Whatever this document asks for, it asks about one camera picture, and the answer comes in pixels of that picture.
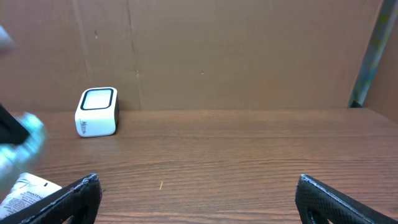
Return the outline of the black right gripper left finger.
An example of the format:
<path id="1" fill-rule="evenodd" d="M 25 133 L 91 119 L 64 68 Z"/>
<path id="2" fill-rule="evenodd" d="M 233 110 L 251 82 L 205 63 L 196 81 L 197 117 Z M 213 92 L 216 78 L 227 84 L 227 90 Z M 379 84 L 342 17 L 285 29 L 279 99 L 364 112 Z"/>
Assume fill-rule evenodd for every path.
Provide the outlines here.
<path id="1" fill-rule="evenodd" d="M 95 173 L 75 181 L 44 199 L 1 219 L 1 224 L 93 224 L 102 198 Z"/>

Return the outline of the white tube gold cap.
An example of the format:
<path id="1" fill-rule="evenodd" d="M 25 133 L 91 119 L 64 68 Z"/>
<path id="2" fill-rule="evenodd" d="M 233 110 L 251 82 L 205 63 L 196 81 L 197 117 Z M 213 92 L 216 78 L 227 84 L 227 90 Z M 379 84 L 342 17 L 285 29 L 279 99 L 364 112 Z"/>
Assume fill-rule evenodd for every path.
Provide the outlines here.
<path id="1" fill-rule="evenodd" d="M 1 219 L 19 212 L 62 187 L 30 173 L 22 173 L 1 202 Z"/>

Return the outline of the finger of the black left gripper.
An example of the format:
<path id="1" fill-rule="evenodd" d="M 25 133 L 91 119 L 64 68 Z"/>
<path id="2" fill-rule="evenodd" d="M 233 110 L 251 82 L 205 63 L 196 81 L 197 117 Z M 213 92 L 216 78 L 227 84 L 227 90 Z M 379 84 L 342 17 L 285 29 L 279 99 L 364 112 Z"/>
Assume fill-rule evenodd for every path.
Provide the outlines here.
<path id="1" fill-rule="evenodd" d="M 28 130 L 21 125 L 4 107 L 1 105 L 1 144 L 23 144 L 30 136 Z"/>

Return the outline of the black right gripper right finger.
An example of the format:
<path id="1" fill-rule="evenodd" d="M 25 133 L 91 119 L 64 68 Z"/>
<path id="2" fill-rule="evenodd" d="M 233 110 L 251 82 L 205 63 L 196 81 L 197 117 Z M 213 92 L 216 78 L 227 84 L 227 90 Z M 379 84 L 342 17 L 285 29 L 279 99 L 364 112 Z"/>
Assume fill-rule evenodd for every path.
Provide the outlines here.
<path id="1" fill-rule="evenodd" d="M 373 210 L 307 174 L 299 177 L 295 204 L 302 223 L 397 224 L 397 220 Z"/>

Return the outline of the teal tissue wipes pack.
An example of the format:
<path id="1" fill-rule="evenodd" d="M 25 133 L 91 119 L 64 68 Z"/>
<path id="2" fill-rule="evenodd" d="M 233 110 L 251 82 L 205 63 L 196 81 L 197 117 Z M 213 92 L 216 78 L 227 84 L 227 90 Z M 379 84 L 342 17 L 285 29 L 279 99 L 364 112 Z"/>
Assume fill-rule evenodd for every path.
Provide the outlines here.
<path id="1" fill-rule="evenodd" d="M 20 174 L 31 170 L 47 137 L 44 123 L 36 115 L 24 113 L 16 120 L 29 136 L 19 145 L 1 144 L 1 195 L 8 193 Z"/>

